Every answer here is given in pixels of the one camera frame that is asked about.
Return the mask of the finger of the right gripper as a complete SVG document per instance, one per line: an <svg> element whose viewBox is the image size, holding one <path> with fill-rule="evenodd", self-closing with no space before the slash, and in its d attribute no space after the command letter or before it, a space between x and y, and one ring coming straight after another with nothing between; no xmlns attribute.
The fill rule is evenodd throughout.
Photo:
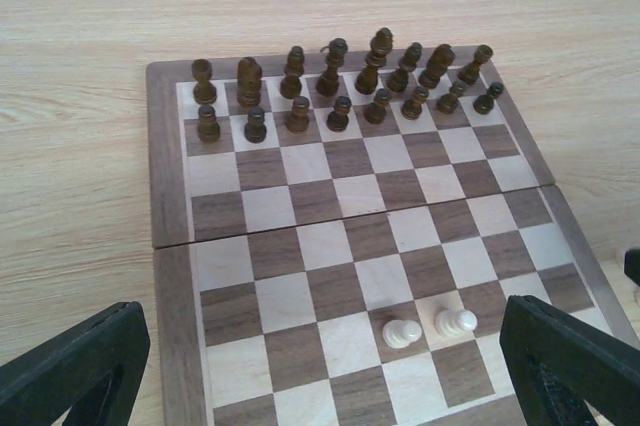
<svg viewBox="0 0 640 426"><path fill-rule="evenodd" d="M640 287L640 248L629 248L623 255L624 274L637 286Z"/></svg>

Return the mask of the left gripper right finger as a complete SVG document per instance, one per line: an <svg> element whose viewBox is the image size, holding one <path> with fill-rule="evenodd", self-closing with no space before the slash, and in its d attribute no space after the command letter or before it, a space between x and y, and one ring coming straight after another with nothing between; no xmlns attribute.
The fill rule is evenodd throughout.
<svg viewBox="0 0 640 426"><path fill-rule="evenodd" d="M639 423L639 350L531 296L507 300L500 346L529 425Z"/></svg>

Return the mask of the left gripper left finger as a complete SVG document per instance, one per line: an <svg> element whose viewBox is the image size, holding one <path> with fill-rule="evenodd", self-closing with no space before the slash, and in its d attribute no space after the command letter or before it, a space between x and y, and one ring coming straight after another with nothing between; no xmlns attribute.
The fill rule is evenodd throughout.
<svg viewBox="0 0 640 426"><path fill-rule="evenodd" d="M1 423L126 425L149 350L141 304L115 303L1 366Z"/></svg>

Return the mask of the white pawn placed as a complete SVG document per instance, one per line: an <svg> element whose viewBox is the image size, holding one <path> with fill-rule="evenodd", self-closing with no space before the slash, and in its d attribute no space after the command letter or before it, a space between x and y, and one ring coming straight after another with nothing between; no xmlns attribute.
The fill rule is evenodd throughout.
<svg viewBox="0 0 640 426"><path fill-rule="evenodd" d="M435 329L445 338L455 338L474 332L478 326L476 315L467 309L443 309L435 317Z"/></svg>
<svg viewBox="0 0 640 426"><path fill-rule="evenodd" d="M392 349L404 349L417 342L423 335L420 324L414 320L394 319L382 329L385 344Z"/></svg>

